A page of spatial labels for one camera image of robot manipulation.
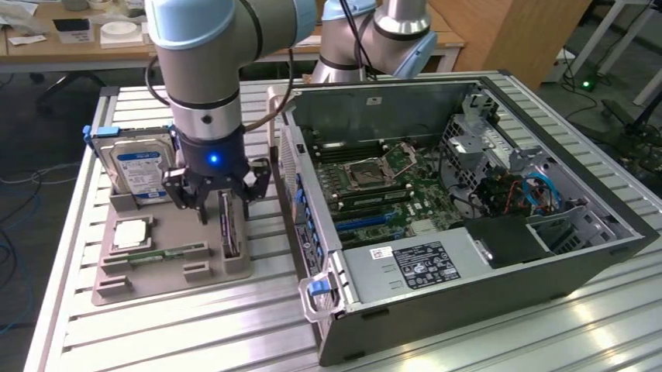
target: hard drive label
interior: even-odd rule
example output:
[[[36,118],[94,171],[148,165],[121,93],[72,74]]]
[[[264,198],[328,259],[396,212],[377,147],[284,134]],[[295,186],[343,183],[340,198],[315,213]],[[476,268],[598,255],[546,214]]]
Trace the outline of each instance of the hard drive label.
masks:
[[[460,278],[440,242],[393,250],[392,254],[411,289],[428,287]]]
[[[159,168],[163,161],[161,154],[155,151],[124,153],[117,156],[117,160],[131,193],[143,199],[165,196]]]

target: green circuit board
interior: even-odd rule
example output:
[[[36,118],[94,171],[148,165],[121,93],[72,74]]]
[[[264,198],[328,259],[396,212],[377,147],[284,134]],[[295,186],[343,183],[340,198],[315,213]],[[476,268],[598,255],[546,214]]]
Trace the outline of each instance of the green circuit board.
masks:
[[[434,150],[392,143],[317,152],[315,169],[343,248],[446,230],[462,220]]]

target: floor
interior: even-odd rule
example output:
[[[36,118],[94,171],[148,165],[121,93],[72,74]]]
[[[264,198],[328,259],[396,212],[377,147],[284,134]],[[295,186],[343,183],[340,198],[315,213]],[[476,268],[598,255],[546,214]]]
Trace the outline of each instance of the floor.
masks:
[[[582,48],[595,27],[596,23],[592,22],[576,29],[567,44],[570,50]],[[604,37],[591,56],[594,62],[602,57],[606,47],[616,37],[615,33]],[[600,85],[591,96],[598,101],[603,98],[615,100],[636,116],[642,109],[634,106],[631,101],[660,67],[659,55],[632,44],[611,71],[611,87]],[[584,67],[576,78],[583,78],[590,70],[590,66]],[[253,79],[275,78],[273,72],[264,66],[252,67],[243,72]],[[0,176],[80,160],[84,149],[80,131],[92,120],[97,88],[88,81],[76,82],[53,98],[53,115],[49,118],[38,117],[30,102],[58,76],[60,74],[46,74],[45,83],[34,85],[25,74],[18,74],[13,82],[0,88]],[[143,85],[139,70],[105,71],[99,73],[99,76],[109,85]],[[6,75],[0,76],[0,81],[6,79]],[[563,115],[590,104],[586,98],[567,93],[555,84],[544,85],[538,93]],[[572,120],[595,129],[608,130],[599,113],[599,109],[582,112],[572,117]],[[656,111],[651,122],[662,123],[660,119],[662,109]],[[76,167],[69,167],[49,173],[45,181],[57,181],[74,176]],[[72,188],[72,182],[44,185],[38,191],[38,209],[29,219],[9,231],[13,245],[24,257],[29,271],[33,307],[20,320],[18,328],[0,334],[1,371],[12,372],[22,369],[33,332],[30,323],[36,321],[38,314]],[[0,215],[5,215],[5,211],[10,211],[33,190],[34,185],[30,182],[14,186],[0,185]],[[12,221],[30,214],[32,209],[28,208],[25,214],[16,216]],[[0,280],[5,276],[6,266],[1,265]],[[16,275],[9,285],[0,290],[0,329],[25,309],[28,303],[25,288],[25,281],[20,275]]]

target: metal extrusion table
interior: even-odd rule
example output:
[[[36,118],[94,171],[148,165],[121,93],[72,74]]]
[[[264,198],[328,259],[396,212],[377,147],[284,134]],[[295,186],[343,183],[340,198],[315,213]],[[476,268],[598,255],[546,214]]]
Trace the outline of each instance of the metal extrusion table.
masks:
[[[662,201],[516,79],[486,74],[620,199],[662,230]],[[271,84],[283,81],[241,84],[245,122],[264,114]],[[508,114],[499,114],[511,138],[520,144],[532,141]],[[100,98],[94,126],[160,126],[169,117],[169,109],[144,88],[123,88]],[[265,131],[245,135],[249,157],[267,154],[265,136]],[[90,288],[109,186],[100,162],[86,150],[25,371],[592,371],[662,367],[662,240],[566,298],[323,368],[316,363],[311,325],[301,314],[273,185],[267,199],[251,206],[251,278],[94,307]]]

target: wooden cabinet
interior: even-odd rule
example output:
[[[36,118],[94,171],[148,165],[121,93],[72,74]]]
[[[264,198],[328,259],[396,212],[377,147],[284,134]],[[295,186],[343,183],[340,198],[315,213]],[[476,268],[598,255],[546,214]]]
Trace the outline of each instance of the wooden cabinet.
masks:
[[[536,89],[591,0],[430,0],[466,40],[455,71],[506,69]]]

